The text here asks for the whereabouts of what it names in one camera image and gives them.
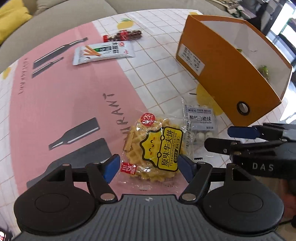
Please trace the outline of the hawthorn balls clear bag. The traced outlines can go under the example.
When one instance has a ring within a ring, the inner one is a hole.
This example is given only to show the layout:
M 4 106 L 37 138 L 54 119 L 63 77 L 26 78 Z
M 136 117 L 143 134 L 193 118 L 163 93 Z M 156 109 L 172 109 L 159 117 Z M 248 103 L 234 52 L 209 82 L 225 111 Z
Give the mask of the hawthorn balls clear bag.
M 205 149 L 205 140 L 218 135 L 214 111 L 205 105 L 193 104 L 185 99 L 182 99 L 182 105 L 183 116 L 187 120 L 187 155 L 194 162 L 208 161 L 213 155 Z

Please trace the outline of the red dates packet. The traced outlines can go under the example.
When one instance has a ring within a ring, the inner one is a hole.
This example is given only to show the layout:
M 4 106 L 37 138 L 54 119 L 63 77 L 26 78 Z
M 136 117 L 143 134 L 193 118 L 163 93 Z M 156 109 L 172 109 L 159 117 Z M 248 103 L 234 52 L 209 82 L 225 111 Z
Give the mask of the red dates packet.
M 116 42 L 116 41 L 131 41 L 138 40 L 142 37 L 141 30 L 120 30 L 114 35 L 104 35 L 104 42 Z

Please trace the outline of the waffle cookie packet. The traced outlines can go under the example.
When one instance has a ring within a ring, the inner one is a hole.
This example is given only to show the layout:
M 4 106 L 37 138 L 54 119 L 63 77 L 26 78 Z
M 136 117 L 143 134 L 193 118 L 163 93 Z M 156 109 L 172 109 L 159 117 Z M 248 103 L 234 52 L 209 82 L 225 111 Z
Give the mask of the waffle cookie packet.
M 143 113 L 127 134 L 120 172 L 151 182 L 174 178 L 178 157 L 188 153 L 190 127 L 185 118 Z

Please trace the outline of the beige sofa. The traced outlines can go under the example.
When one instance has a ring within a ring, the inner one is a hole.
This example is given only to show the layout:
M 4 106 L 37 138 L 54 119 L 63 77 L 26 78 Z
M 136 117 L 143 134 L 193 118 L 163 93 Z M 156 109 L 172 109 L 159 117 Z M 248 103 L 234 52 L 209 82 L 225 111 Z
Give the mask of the beige sofa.
M 32 16 L 1 43 L 1 71 L 46 40 L 79 25 L 145 9 L 195 9 L 205 15 L 229 16 L 208 1 L 64 1 L 37 13 L 37 1 L 24 1 Z

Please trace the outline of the pink white checkered tablecloth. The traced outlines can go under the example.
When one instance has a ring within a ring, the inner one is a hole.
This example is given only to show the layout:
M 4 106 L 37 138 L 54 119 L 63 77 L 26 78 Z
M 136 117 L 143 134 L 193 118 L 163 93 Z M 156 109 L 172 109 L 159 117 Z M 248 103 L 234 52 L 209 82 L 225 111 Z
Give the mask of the pink white checkered tablecloth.
M 74 66 L 75 49 L 105 43 L 117 31 L 114 16 L 75 27 L 44 42 L 1 73 L 1 175 L 15 240 L 295 240 L 283 225 L 287 205 L 278 186 L 295 180 L 254 176 L 229 154 L 209 152 L 208 193 L 196 204 L 179 196 L 188 185 L 179 172 L 164 182 L 116 173 L 109 186 L 118 201 L 98 203 L 87 187 L 85 166 L 123 157 L 130 127 L 143 113 L 183 116 L 182 99 L 213 109 L 215 138 L 232 138 L 234 125 L 212 96 L 177 60 L 187 9 L 130 12 L 142 37 L 131 42 L 135 57 Z M 276 107 L 283 110 L 284 105 Z M 249 126 L 272 123 L 273 110 Z

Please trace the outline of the orange cardboard box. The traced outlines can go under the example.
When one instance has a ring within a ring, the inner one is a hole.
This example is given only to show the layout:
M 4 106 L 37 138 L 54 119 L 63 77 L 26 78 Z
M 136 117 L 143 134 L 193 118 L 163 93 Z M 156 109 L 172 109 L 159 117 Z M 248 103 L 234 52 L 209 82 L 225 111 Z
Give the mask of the orange cardboard box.
M 177 60 L 236 126 L 249 126 L 281 104 L 292 66 L 245 20 L 189 15 Z M 266 65 L 269 80 L 258 71 Z

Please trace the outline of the white gluten strips packet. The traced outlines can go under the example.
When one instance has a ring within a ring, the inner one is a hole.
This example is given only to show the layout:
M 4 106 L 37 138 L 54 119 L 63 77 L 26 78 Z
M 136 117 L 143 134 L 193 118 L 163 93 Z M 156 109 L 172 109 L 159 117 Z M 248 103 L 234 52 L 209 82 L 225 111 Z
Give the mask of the white gluten strips packet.
M 135 57 L 130 41 L 115 41 L 86 45 L 75 49 L 74 66 L 101 60 Z

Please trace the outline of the yellow cushion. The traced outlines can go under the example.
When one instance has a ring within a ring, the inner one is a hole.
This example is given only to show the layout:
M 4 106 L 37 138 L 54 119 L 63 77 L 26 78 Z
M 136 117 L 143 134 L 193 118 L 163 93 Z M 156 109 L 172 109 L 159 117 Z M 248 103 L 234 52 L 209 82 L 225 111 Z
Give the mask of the yellow cushion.
M 22 0 L 7 1 L 1 7 L 0 44 L 3 44 L 16 29 L 29 21 L 32 17 Z

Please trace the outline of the green small snack packet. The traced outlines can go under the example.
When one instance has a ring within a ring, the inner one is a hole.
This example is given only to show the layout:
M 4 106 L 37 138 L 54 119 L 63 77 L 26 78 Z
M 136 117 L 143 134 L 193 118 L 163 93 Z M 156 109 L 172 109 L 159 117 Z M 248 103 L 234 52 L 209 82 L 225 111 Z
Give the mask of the green small snack packet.
M 258 68 L 258 71 L 266 80 L 269 80 L 269 72 L 268 72 L 268 68 L 266 65 L 261 65 Z

